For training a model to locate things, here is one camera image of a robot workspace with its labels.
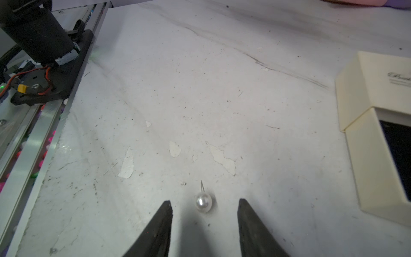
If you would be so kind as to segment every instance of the yellow connector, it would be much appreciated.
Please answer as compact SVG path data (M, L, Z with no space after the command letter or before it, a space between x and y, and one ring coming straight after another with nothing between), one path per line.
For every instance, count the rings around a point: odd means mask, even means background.
M25 94L26 90L27 90L28 86L23 85L23 84L19 84L17 91L19 91L20 93Z

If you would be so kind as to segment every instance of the paint chip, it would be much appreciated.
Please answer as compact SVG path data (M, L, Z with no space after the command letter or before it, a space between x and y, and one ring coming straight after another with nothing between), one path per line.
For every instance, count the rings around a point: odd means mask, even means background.
M123 164L121 165L120 173L117 175L121 178L129 178L134 172L134 160L133 151L131 147L127 149L126 156L124 157Z
M218 149L217 147L210 145L206 142L210 152L214 158L215 162L223 165L224 168L233 176L236 175L236 163L232 159L227 159L224 157L224 152Z
M178 147L178 145L172 141L170 141L170 154L172 157L176 158L179 156L181 153L181 148Z

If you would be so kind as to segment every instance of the red wire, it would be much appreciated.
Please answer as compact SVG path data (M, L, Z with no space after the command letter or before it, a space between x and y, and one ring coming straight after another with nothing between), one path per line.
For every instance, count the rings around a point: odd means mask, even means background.
M9 88L10 84L12 83L12 81L13 81L17 76L20 76L20 75L23 75L23 74L26 74L26 73L29 73L29 72L33 72L33 71L38 70L38 69L47 69L47 68L50 68L50 67L49 67L49 66L46 66L46 67L37 68L37 69L32 69L32 70L29 70L29 71L26 71L26 72L20 72L20 73L15 74L15 75L9 80L9 82L8 82L7 85L6 85L6 87L1 91L0 97L3 96L3 94L4 94L4 93L6 92L6 90Z
M51 90L51 82L50 79L48 78L48 72L50 71L51 67L48 67L46 69L46 80L49 83L49 87L46 89L46 91L39 93L38 95L45 95Z

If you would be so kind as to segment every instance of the pearl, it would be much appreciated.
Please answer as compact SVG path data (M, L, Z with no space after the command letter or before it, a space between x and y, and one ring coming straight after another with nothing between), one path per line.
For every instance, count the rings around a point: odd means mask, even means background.
M209 212L212 206L211 196L205 192L196 195L196 208L202 213Z

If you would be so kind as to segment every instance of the white table surface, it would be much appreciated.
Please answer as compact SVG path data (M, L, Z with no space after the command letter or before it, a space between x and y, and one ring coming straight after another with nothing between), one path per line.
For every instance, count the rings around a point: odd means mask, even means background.
M318 0L109 10L18 256L122 256L164 200L169 256L240 256L241 197L293 257L410 256L409 227L359 209L334 85L358 50L411 57L410 24L410 11Z

